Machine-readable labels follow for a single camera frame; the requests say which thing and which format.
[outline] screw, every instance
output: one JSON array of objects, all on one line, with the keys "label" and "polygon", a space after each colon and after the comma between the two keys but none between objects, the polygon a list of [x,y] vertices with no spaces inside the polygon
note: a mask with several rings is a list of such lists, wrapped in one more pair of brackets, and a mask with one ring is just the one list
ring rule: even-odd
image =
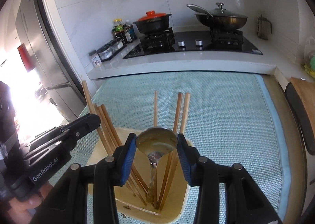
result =
[{"label": "screw", "polygon": [[199,161],[199,162],[203,162],[203,163],[205,163],[205,162],[207,162],[207,161],[208,161],[208,158],[207,158],[207,157],[205,157],[205,156],[201,156],[201,157],[199,157],[199,158],[198,158],[198,161]]},{"label": "screw", "polygon": [[115,160],[115,158],[114,158],[113,156],[107,156],[107,157],[105,158],[105,161],[106,161],[106,162],[114,162],[114,160]]},{"label": "screw", "polygon": [[234,164],[234,169],[241,170],[242,168],[243,168],[243,166],[240,163],[235,163]]},{"label": "screw", "polygon": [[78,170],[79,167],[80,167],[80,166],[79,166],[77,163],[74,163],[74,164],[72,164],[72,165],[70,166],[70,169],[73,170],[73,171],[75,171],[75,170]]}]

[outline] person's hand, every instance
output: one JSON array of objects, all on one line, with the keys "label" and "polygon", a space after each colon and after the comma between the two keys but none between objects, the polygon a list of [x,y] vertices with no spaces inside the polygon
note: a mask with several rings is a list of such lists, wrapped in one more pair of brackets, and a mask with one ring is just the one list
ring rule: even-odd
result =
[{"label": "person's hand", "polygon": [[[45,199],[53,186],[47,182],[40,188],[40,193]],[[38,194],[32,195],[27,201],[20,202],[16,198],[10,200],[11,209],[8,211],[11,219],[16,224],[28,224],[32,219],[32,215],[28,209],[38,207],[42,203],[42,199]]]}]

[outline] drying mat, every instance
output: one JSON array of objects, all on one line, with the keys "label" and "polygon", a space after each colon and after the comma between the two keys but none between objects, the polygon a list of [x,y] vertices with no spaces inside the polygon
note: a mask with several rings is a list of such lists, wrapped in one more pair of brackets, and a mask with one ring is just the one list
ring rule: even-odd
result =
[{"label": "drying mat", "polygon": [[[290,186],[288,153],[277,112],[259,75],[224,72],[151,73],[104,80],[92,101],[105,104],[115,127],[144,130],[153,125],[158,91],[158,125],[172,128],[178,92],[190,92],[185,136],[200,154],[217,164],[241,163],[284,218]],[[72,159],[52,179],[55,184],[72,164],[85,166],[98,140],[96,131],[78,141]],[[199,188],[190,189],[178,224],[193,223]],[[93,222],[92,197],[88,223]],[[130,217],[120,223],[141,223]],[[220,223],[225,223],[224,185],[220,185]]]}]

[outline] stove burner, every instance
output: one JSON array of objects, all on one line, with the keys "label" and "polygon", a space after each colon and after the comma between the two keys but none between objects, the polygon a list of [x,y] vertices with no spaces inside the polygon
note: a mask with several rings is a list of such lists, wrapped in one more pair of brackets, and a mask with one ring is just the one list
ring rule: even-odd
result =
[{"label": "stove burner", "polygon": [[175,43],[173,29],[170,27],[166,31],[146,35],[140,38],[140,42],[144,50],[154,48],[171,49]]},{"label": "stove burner", "polygon": [[223,32],[220,30],[210,30],[212,43],[242,46],[243,32],[239,30]]}]

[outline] black glass cooktop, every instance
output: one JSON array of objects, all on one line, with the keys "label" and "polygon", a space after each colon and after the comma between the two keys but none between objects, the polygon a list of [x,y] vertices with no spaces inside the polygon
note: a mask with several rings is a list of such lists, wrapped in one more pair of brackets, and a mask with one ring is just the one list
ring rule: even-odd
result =
[{"label": "black glass cooktop", "polygon": [[140,38],[140,43],[123,59],[185,51],[234,51],[262,55],[262,52],[247,40],[241,31],[232,34],[213,34],[212,31],[173,33],[170,28],[169,31],[161,34],[143,36]]}]

